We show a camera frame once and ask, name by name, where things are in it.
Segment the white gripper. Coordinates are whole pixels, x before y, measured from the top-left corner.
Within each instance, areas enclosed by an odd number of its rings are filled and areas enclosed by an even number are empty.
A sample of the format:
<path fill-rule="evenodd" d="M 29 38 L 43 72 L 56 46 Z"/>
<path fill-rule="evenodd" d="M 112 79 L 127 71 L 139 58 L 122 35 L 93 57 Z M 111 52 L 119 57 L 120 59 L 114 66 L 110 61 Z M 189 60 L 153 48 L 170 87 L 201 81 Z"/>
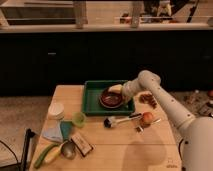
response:
<path fill-rule="evenodd" d="M 113 85 L 108 88 L 108 91 L 112 93 L 120 93 L 122 91 L 124 102 L 128 103 L 139 92 L 139 87 L 136 82 L 128 81 L 123 84 L 123 87 L 121 84 Z"/>

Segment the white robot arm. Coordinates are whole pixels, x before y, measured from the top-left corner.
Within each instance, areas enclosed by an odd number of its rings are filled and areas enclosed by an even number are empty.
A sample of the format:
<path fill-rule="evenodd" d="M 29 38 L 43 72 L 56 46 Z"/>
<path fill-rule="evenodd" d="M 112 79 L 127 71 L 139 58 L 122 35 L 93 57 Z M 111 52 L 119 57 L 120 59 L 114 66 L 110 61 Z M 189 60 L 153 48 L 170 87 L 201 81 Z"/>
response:
<path fill-rule="evenodd" d="M 196 117 L 160 83 L 157 74 L 142 70 L 136 79 L 110 86 L 108 91 L 120 93 L 125 102 L 139 92 L 149 91 L 184 140 L 181 171 L 213 171 L 213 118 Z"/>

